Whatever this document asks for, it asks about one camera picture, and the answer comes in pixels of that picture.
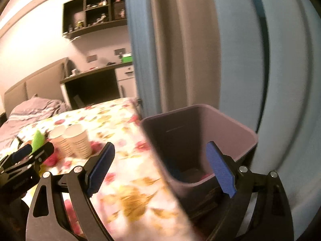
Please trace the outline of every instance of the desk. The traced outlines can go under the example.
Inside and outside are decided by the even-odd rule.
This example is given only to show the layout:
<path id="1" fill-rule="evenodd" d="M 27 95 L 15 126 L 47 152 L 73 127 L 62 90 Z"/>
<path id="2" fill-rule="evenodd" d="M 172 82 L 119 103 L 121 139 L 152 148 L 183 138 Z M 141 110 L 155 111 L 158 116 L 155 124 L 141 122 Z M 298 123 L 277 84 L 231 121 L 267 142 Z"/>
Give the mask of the desk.
<path id="1" fill-rule="evenodd" d="M 65 103 L 72 109 L 125 97 L 137 97 L 132 62 L 107 65 L 60 82 Z"/>

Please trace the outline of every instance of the blue gripper pad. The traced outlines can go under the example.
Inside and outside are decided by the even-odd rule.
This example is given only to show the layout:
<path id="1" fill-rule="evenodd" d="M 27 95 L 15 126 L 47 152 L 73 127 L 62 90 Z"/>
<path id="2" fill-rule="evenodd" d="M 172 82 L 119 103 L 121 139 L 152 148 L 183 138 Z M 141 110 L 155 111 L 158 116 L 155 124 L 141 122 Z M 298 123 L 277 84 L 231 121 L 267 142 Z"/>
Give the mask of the blue gripper pad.
<path id="1" fill-rule="evenodd" d="M 235 177 L 223 159 L 219 148 L 213 141 L 206 145 L 206 158 L 211 165 L 222 191 L 232 198 L 236 194 Z"/>
<path id="2" fill-rule="evenodd" d="M 18 163 L 23 158 L 28 156 L 33 151 L 33 148 L 30 144 L 27 144 L 26 146 L 19 149 L 17 152 L 11 154 L 11 162 L 12 164 Z"/>
<path id="3" fill-rule="evenodd" d="M 88 177 L 88 187 L 87 187 L 87 195 L 89 197 L 92 194 L 97 193 L 99 188 L 104 181 L 104 178 L 110 168 L 111 163 L 113 162 L 115 157 L 115 146 L 108 142 L 100 154 L 98 156 L 91 157 L 94 161 L 98 159 L 92 168 L 91 173 Z"/>

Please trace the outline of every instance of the white drawer unit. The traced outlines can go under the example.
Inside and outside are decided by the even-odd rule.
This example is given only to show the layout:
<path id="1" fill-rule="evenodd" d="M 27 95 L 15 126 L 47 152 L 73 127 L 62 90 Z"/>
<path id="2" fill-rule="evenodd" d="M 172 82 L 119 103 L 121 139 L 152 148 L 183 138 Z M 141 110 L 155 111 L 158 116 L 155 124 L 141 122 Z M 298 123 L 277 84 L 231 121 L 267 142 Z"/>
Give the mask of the white drawer unit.
<path id="1" fill-rule="evenodd" d="M 137 97 L 135 79 L 118 81 L 119 93 L 122 98 Z"/>
<path id="2" fill-rule="evenodd" d="M 117 68 L 115 73 L 121 98 L 137 97 L 134 66 Z"/>
<path id="3" fill-rule="evenodd" d="M 118 81 L 135 77 L 133 65 L 117 68 L 115 73 Z"/>

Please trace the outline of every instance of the paper cup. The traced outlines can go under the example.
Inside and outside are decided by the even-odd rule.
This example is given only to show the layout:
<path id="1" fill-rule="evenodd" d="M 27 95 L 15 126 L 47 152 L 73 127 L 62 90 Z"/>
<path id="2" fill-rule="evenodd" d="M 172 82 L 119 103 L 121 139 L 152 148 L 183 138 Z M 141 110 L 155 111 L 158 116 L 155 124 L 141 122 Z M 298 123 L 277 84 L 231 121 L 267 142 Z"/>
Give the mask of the paper cup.
<path id="1" fill-rule="evenodd" d="M 55 127 L 51 132 L 49 132 L 49 140 L 55 144 L 59 150 L 62 157 L 69 157 L 73 155 L 73 151 L 68 143 L 68 141 L 62 137 L 66 130 L 64 125 L 59 125 Z"/>
<path id="2" fill-rule="evenodd" d="M 74 124 L 68 127 L 62 137 L 67 140 L 72 151 L 79 158 L 88 158 L 91 155 L 87 131 L 81 124 Z"/>

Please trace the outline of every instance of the headboard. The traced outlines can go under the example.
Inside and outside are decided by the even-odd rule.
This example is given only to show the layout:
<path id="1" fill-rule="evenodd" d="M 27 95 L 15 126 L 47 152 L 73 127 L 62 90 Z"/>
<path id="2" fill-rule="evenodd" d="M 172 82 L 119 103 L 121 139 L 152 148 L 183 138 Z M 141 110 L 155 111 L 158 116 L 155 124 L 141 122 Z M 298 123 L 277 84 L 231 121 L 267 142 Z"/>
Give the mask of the headboard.
<path id="1" fill-rule="evenodd" d="M 59 82 L 68 76 L 68 58 L 60 59 L 30 74 L 4 93 L 4 108 L 9 117 L 11 111 L 35 94 L 51 100 L 64 100 Z"/>

